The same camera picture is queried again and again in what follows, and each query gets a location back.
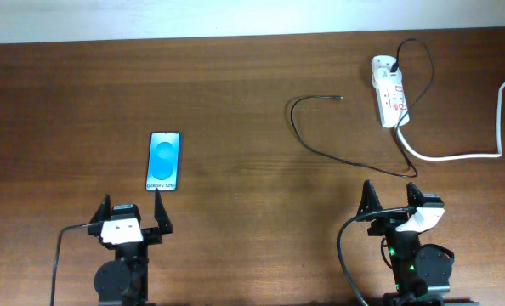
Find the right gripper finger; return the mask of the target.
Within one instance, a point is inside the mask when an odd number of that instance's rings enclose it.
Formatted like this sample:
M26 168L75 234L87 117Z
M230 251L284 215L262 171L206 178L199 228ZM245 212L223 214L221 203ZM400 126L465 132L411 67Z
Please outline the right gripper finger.
M362 186L362 194L356 216L375 218L382 210L383 207L371 180L366 180Z
M406 185L406 194L409 207L422 207L424 205L424 195L414 183L410 182Z

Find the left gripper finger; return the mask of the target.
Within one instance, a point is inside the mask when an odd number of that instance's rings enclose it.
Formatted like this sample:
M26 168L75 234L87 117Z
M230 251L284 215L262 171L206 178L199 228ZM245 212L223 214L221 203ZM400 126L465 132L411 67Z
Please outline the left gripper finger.
M167 211L163 206L161 192L159 189L155 191L155 210L154 210L154 218L158 223L158 228L160 229L163 235L172 234L173 233L173 225L169 216L167 215Z
M108 194L105 194L99 208L94 213L90 220L91 224L97 224L106 221L111 215L111 198Z

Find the blue Samsung Galaxy smartphone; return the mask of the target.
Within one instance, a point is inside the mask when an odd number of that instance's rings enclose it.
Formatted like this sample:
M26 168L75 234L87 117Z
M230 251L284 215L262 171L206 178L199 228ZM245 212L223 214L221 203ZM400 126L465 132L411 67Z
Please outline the blue Samsung Galaxy smartphone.
M156 132L150 136L145 181L147 191L175 191L178 186L181 136L178 132Z

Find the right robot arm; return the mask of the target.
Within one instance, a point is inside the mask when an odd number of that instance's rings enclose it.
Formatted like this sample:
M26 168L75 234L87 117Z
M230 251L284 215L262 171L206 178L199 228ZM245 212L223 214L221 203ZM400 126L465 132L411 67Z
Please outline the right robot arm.
M388 255L383 257L394 276L395 293L383 296L385 305L442 305L450 291L454 253L436 244L423 244L419 236L431 230L445 213L435 194L424 194L416 185L406 186L407 205L384 209L372 182L363 184L357 218L368 222L369 236L380 236Z

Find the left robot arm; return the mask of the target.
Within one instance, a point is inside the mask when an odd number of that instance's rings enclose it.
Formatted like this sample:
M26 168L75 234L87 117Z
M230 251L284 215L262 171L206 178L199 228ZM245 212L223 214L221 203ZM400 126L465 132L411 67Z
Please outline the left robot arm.
M94 289L99 305L145 305L148 301L148 248L162 243L173 225L163 206L161 192L154 192L156 227L143 228L135 204L112 206L106 195L90 219L88 234L115 257L97 270Z

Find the white USB charger adapter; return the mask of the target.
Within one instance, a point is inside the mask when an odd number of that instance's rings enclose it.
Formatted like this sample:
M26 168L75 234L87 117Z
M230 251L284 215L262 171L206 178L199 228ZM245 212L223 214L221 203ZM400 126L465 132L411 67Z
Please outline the white USB charger adapter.
M392 72L390 68L379 67L372 71L372 85L376 89L385 88L390 85L401 84L402 73L400 69Z

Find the white power strip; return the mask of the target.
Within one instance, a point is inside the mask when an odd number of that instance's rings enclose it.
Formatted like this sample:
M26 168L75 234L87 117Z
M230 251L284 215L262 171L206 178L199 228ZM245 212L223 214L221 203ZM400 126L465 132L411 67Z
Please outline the white power strip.
M392 69L396 59L389 55L377 55L372 58L372 71L374 68L386 67ZM376 89L377 105L380 121L383 128L394 128L399 120L404 126L410 121L410 117L404 114L407 111L406 97L403 84L390 85Z

